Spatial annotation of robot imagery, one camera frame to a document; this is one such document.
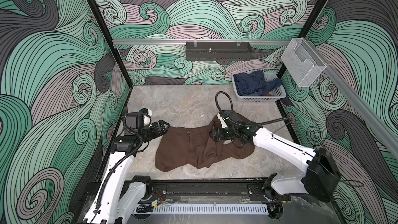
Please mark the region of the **brown corduroy trousers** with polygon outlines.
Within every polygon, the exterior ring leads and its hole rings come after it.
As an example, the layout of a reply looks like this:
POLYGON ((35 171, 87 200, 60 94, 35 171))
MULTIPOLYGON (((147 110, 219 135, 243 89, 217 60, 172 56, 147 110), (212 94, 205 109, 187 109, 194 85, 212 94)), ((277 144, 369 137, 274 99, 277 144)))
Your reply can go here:
POLYGON ((170 127, 155 154, 155 167, 162 172, 190 164, 197 169, 234 158, 244 159, 255 151, 252 144, 236 140, 225 144, 210 137, 213 127, 220 127, 217 116, 210 124, 197 128, 170 127))

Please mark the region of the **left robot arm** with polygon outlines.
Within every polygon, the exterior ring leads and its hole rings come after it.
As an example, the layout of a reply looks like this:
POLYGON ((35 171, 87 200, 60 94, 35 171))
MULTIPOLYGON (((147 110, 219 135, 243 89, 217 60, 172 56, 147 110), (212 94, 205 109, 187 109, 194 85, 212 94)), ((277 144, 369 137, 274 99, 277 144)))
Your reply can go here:
POLYGON ((126 182, 126 177, 144 145, 165 135, 169 123, 152 121, 152 111, 142 108, 130 113, 122 111, 122 131, 110 146, 106 171, 89 207, 83 209, 80 224, 125 224, 139 201, 151 195, 149 177, 141 176, 126 182))

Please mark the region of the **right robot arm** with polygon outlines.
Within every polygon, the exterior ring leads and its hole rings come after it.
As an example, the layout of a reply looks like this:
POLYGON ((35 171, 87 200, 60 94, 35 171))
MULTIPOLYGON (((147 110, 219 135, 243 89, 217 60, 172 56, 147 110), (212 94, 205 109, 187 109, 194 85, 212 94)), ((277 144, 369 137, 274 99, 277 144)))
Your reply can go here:
POLYGON ((292 195, 310 195, 316 200, 328 203, 341 181, 341 174, 332 157, 324 148, 314 150, 282 138, 265 128, 267 122, 256 123, 244 120, 234 109, 219 111, 220 127, 214 127, 210 137, 218 142, 230 141, 236 148, 244 145, 268 150, 290 162, 299 173, 283 176, 270 175, 262 186, 267 201, 281 203, 292 195))

